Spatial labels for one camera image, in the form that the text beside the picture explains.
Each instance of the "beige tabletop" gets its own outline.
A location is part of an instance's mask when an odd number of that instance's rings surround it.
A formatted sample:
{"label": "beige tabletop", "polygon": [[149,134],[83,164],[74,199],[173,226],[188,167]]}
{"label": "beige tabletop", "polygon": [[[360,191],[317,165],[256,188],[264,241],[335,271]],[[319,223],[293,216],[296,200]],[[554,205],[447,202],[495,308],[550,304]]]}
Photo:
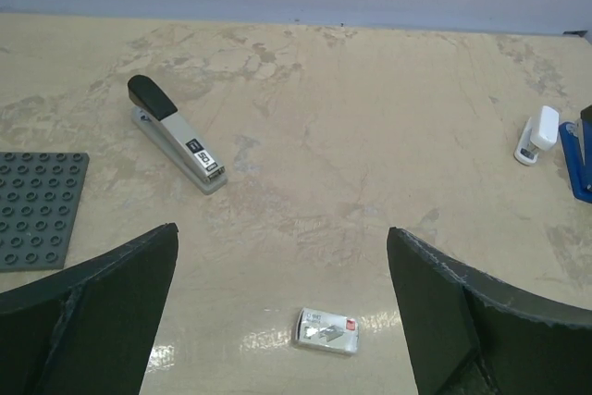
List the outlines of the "beige tabletop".
{"label": "beige tabletop", "polygon": [[[67,266],[179,226],[142,395],[416,393],[391,226],[592,308],[592,206],[561,145],[512,156],[539,107],[592,102],[582,39],[8,14],[0,31],[1,150],[91,157]],[[138,73],[226,164],[223,189],[202,195],[132,124]],[[358,317],[359,353],[293,348],[304,306]]]}

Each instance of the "stapler label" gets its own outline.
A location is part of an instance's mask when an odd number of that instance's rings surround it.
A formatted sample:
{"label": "stapler label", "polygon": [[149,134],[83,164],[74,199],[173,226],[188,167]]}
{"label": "stapler label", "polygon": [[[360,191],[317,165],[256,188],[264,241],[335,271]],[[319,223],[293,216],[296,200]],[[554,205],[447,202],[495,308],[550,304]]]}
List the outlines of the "stapler label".
{"label": "stapler label", "polygon": [[205,171],[212,171],[218,167],[214,158],[205,151],[202,145],[197,142],[197,139],[191,139],[185,145],[187,145],[187,148],[190,149],[202,167],[205,168]]}

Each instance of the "gray building block plate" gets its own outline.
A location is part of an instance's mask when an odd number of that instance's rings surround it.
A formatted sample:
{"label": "gray building block plate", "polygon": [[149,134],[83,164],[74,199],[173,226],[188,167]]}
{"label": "gray building block plate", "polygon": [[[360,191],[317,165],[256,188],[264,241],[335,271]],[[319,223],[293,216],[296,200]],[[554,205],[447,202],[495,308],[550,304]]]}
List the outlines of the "gray building block plate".
{"label": "gray building block plate", "polygon": [[89,156],[0,152],[0,272],[64,267]]}

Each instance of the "stapler handle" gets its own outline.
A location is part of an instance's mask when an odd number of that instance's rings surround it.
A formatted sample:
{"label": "stapler handle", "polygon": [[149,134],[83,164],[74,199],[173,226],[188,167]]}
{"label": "stapler handle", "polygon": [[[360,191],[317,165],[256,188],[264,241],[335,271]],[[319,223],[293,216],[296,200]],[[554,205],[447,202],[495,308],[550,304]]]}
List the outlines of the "stapler handle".
{"label": "stapler handle", "polygon": [[178,111],[173,101],[148,76],[138,74],[131,78],[128,92],[135,105],[159,121]]}

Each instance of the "gray stapler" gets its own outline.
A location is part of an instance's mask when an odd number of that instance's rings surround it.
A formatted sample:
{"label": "gray stapler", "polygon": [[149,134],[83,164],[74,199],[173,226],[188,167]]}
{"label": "gray stapler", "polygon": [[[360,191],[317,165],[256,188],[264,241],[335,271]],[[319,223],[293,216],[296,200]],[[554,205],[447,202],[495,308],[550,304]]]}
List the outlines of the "gray stapler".
{"label": "gray stapler", "polygon": [[134,76],[128,90],[136,105],[131,120],[204,194],[228,182],[222,163],[152,79]]}

